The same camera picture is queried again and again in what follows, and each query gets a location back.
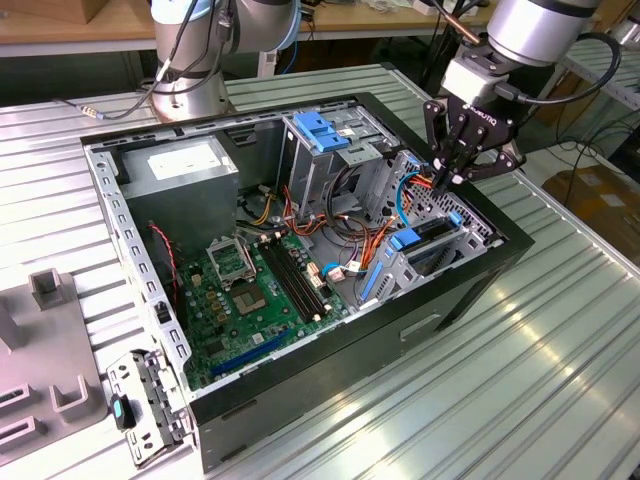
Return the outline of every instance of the red wire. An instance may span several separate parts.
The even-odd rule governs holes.
[[[176,272],[177,272],[176,262],[175,262],[175,259],[173,258],[173,250],[171,249],[171,243],[169,242],[169,239],[164,234],[164,232],[160,230],[158,227],[156,227],[155,225],[149,225],[149,228],[151,228],[154,232],[160,235],[160,237],[162,238],[162,241],[164,242],[165,247],[167,247],[167,251],[169,252],[169,261],[171,262],[171,275],[173,277],[173,306],[175,307],[178,304],[178,277],[176,275]]]

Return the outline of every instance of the motherboard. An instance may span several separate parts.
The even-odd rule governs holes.
[[[228,283],[234,268],[245,265],[239,250],[229,246],[179,269],[185,283],[183,330],[193,352],[185,369],[192,390],[349,315],[332,288],[309,273],[315,264],[294,235],[247,243],[246,259],[255,269],[250,281]]]

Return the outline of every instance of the label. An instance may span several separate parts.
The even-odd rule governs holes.
[[[600,195],[600,198],[603,199],[610,207],[626,207],[626,203],[624,203],[619,196],[613,193]]]
[[[149,158],[149,167],[158,180],[219,167],[220,160],[208,145],[196,145]]]
[[[580,178],[590,187],[597,187],[598,185],[602,185],[602,182],[600,181],[598,176],[594,175],[593,173],[581,173]]]

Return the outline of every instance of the slotted aluminum surface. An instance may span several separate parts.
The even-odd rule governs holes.
[[[379,66],[228,85],[241,110],[372,91],[424,131],[418,91]],[[114,112],[134,100],[87,103]],[[148,338],[77,137],[154,122],[148,108],[118,124],[54,104],[0,110],[0,288],[49,266],[71,272],[102,374]],[[480,188],[536,240],[526,257],[451,329],[211,478],[627,477],[640,461],[637,271],[524,177]],[[198,478],[198,462],[185,446],[136,472],[109,417],[7,465],[0,477]]]
[[[597,40],[576,43],[562,65],[590,82],[596,82],[611,64],[611,50]],[[632,110],[640,108],[640,52],[622,51],[622,62],[602,90]]]

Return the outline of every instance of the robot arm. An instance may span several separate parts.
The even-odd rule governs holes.
[[[633,7],[627,18],[615,27],[611,36],[629,50],[640,50],[640,2]]]
[[[156,112],[167,120],[226,112],[222,54],[286,48],[300,24],[299,0],[153,0],[161,66],[171,56],[192,1],[196,5],[175,56],[153,94]]]
[[[474,46],[449,64],[442,87],[451,96],[425,104],[437,190],[464,180],[500,175],[524,163],[513,142],[518,121],[505,118],[494,107],[492,102],[498,96],[529,105],[563,104],[589,95],[613,76],[620,63],[618,44],[604,34],[581,35],[600,2],[501,0],[498,3],[487,28],[487,41],[478,44],[471,39]],[[528,97],[509,85],[511,72],[523,66],[553,65],[582,38],[604,41],[613,52],[609,71],[591,91],[582,92],[579,97],[544,100]],[[481,152],[493,148],[498,149],[494,163],[474,163]]]

